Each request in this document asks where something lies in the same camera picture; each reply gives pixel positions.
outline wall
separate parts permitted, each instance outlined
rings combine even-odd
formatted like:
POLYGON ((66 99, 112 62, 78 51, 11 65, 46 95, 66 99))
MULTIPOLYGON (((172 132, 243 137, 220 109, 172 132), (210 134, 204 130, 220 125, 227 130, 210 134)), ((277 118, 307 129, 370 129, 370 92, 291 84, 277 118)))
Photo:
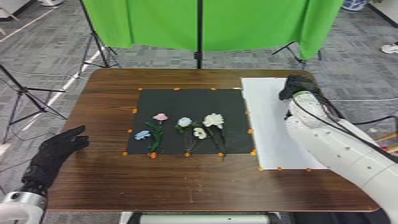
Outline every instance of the wall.
POLYGON ((382 3, 371 3, 371 5, 398 23, 398 0, 384 0, 382 3))
MULTIPOLYGON (((7 9, 11 13, 23 7, 30 0, 0 0, 0 6, 7 9)), ((0 10, 0 18, 7 18, 5 12, 0 10)))

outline wooden table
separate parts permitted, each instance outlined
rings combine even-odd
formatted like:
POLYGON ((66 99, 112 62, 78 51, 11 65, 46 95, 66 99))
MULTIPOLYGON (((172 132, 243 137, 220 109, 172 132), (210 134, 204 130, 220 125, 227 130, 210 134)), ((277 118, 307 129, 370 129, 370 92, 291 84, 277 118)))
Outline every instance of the wooden table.
POLYGON ((283 70, 99 69, 64 129, 82 124, 91 146, 69 158, 50 209, 96 211, 373 211, 378 206, 329 171, 258 171, 258 158, 123 156, 139 88, 233 88, 242 77, 311 76, 283 70))

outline pink flower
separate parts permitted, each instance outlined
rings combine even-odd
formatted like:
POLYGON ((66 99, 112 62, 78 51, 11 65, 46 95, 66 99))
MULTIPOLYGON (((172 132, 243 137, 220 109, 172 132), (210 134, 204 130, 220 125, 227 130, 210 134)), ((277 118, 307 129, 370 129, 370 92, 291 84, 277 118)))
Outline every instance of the pink flower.
POLYGON ((155 117, 153 117, 155 120, 158 121, 165 121, 169 119, 169 117, 165 116, 165 114, 158 114, 155 117))

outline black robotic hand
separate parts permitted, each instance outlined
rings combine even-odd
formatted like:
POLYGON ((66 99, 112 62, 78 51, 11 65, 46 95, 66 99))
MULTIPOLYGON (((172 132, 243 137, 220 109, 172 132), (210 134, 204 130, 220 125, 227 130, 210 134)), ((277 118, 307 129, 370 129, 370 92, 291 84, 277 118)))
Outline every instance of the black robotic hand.
POLYGON ((44 194, 50 188, 62 163, 75 151, 89 146, 89 137, 78 136, 85 130, 85 126, 66 131, 62 134, 55 135, 41 144, 39 152, 32 158, 30 166, 25 171, 21 181, 27 188, 36 188, 39 186, 41 194, 44 194))

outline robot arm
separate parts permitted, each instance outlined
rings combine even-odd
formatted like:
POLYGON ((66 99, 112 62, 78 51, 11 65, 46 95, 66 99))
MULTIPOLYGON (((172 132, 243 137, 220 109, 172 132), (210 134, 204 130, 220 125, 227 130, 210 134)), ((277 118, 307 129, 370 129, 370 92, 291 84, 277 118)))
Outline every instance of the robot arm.
POLYGON ((332 117, 316 95, 304 89, 291 92, 290 135, 325 167, 362 189, 386 210, 391 222, 398 224, 396 157, 382 151, 352 123, 332 117))
POLYGON ((39 152, 21 178, 23 187, 5 195, 0 204, 0 223, 25 221, 39 224, 46 211, 46 191, 52 187, 62 163, 82 148, 89 146, 89 138, 78 136, 85 130, 80 126, 50 138, 39 147, 39 152))

